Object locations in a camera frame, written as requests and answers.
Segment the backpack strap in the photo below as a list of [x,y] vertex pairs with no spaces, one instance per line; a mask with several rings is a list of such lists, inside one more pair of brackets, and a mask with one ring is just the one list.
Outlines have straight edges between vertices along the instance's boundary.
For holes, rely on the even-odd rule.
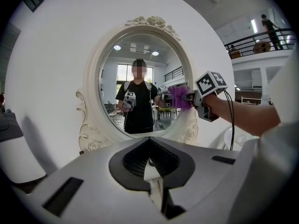
[[130,85],[131,81],[127,81],[125,82],[124,86],[123,86],[123,89],[125,90],[125,92],[127,91],[129,85]]
[[144,82],[145,82],[146,88],[148,88],[148,90],[149,90],[149,102],[151,102],[151,84],[147,81],[144,81]]

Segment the black t-shirt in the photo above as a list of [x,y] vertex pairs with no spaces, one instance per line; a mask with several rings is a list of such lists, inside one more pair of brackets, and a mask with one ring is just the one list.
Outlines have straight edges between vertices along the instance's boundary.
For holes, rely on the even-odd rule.
[[262,25],[266,25],[268,31],[274,31],[273,23],[269,19],[266,21],[262,20]]
[[[158,95],[156,86],[151,84],[151,91],[149,91],[144,81],[140,84],[135,84],[134,81],[131,81],[127,91],[135,93],[136,106],[127,114],[125,129],[140,130],[153,127],[154,120],[152,116],[150,98],[152,100]],[[122,84],[115,99],[123,101],[124,97],[125,90],[124,84]]]

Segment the black slot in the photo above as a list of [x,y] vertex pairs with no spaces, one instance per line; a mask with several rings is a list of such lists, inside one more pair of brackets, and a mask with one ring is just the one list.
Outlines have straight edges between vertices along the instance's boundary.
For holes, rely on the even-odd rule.
[[43,205],[43,208],[59,217],[82,183],[83,180],[70,177]]
[[235,159],[230,159],[222,156],[214,156],[212,159],[218,162],[223,162],[231,165],[235,163]]

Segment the person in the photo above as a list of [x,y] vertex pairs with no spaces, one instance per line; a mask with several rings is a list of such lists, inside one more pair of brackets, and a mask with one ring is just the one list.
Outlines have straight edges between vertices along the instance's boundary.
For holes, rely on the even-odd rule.
[[[209,94],[203,103],[211,108],[211,112],[228,122],[231,121],[228,101]],[[233,101],[235,125],[254,136],[261,136],[264,132],[280,123],[274,106],[246,105]]]
[[144,81],[146,63],[143,59],[136,59],[132,65],[134,79],[122,84],[116,98],[119,100],[118,108],[123,109],[123,100],[127,91],[136,95],[136,106],[132,111],[125,113],[124,130],[127,133],[148,133],[153,131],[154,120],[152,116],[151,100],[159,104],[158,90],[153,84]]
[[4,94],[1,94],[0,95],[0,109],[2,111],[2,113],[5,113],[5,106],[4,106]]
[[[273,22],[271,22],[269,19],[267,19],[267,16],[265,14],[262,14],[261,17],[263,19],[262,20],[262,25],[266,29],[266,32],[275,31],[274,27],[276,27],[277,29],[280,29],[279,26],[273,24]],[[279,41],[279,38],[276,35],[276,32],[268,33],[268,36],[269,36],[271,42],[273,43],[275,50],[278,50],[277,45],[279,46],[279,48],[281,50],[283,50],[283,47],[280,44],[280,41]]]
[[236,51],[237,50],[234,45],[231,45],[230,47],[231,47],[230,51]]
[[103,92],[103,89],[101,88],[101,98],[103,99],[104,98],[104,92]]

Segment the ceiling light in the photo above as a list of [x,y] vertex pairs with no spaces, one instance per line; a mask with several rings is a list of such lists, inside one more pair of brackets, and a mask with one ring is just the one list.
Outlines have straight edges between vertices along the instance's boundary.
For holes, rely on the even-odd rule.
[[252,28],[253,28],[254,33],[257,33],[256,21],[254,19],[251,20],[251,24],[252,24]]
[[114,46],[114,49],[115,49],[115,50],[120,50],[121,47],[120,47],[119,45],[116,45],[116,46]]

